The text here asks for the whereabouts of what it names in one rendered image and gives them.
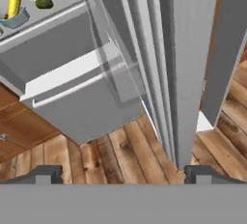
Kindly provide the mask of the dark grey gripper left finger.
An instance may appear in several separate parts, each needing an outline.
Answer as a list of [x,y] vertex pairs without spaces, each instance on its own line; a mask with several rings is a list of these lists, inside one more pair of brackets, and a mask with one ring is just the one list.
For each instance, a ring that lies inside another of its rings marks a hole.
[[4,180],[0,184],[61,184],[63,167],[61,165],[39,165],[29,173]]

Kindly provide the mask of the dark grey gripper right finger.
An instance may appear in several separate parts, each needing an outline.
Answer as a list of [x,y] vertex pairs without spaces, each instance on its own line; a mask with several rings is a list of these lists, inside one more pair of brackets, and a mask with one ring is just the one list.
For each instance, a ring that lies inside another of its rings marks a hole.
[[246,184],[244,181],[220,175],[207,165],[186,165],[184,173],[184,182],[189,184]]

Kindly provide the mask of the grey fridge bottom drawer front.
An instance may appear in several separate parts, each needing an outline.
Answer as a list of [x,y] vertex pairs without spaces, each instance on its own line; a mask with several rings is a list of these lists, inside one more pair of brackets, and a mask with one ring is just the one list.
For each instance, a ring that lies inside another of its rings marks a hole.
[[79,144],[137,119],[140,98],[120,106],[104,76],[78,92],[36,109],[32,107],[32,99],[50,98],[102,74],[97,53],[98,50],[92,51],[28,82],[20,98],[36,114]]

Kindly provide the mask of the grey fridge door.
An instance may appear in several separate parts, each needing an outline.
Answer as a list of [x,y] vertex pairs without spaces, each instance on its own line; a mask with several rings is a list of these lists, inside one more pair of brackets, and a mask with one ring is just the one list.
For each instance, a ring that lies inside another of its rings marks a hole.
[[110,39],[134,89],[148,101],[163,150],[190,160],[216,0],[100,0]]

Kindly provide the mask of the clear fridge door bin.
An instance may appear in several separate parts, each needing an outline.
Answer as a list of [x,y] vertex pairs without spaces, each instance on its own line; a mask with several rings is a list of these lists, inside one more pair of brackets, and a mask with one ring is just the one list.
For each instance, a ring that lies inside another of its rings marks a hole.
[[85,1],[92,22],[94,42],[98,46],[97,59],[101,70],[118,104],[130,104],[146,93],[138,63],[129,53],[107,2]]

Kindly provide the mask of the grey fridge body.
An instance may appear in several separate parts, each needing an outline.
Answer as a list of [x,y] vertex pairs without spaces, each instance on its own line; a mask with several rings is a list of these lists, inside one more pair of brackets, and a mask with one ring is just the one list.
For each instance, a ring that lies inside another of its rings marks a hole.
[[[20,98],[26,84],[74,59],[98,50],[85,0],[21,0],[30,18],[11,29],[0,24],[0,80]],[[8,19],[9,0],[0,0],[0,19]]]

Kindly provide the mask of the wooden cupboard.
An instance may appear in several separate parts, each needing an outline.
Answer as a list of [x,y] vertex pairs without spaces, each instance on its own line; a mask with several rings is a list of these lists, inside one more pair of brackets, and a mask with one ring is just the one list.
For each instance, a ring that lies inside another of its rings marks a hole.
[[0,163],[28,151],[60,134],[60,131],[19,101],[19,97],[0,82]]

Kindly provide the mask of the grey cupboard side panel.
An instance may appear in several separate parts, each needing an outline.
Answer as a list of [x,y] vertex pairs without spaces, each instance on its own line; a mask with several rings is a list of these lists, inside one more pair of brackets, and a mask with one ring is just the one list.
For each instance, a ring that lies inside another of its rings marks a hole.
[[202,111],[216,126],[233,74],[247,43],[247,0],[216,0]]

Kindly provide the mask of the blue-grey bowl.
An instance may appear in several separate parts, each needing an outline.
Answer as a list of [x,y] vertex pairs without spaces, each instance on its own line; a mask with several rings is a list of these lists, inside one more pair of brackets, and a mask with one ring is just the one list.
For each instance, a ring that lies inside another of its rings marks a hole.
[[4,27],[15,29],[27,22],[29,18],[30,15],[28,14],[26,8],[21,7],[17,16],[8,19],[0,19],[0,24],[2,24]]

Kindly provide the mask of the dark green round vegetable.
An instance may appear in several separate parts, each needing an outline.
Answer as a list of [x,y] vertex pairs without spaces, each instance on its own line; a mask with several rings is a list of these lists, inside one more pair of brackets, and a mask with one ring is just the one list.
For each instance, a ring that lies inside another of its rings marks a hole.
[[51,0],[36,0],[36,7],[38,9],[52,9],[53,2]]

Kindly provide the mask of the yellow corn cob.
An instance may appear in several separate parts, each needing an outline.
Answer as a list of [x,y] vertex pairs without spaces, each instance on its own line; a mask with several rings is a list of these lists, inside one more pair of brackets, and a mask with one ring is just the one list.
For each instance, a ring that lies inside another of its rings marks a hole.
[[7,12],[8,18],[15,17],[19,14],[20,5],[21,0],[9,0]]

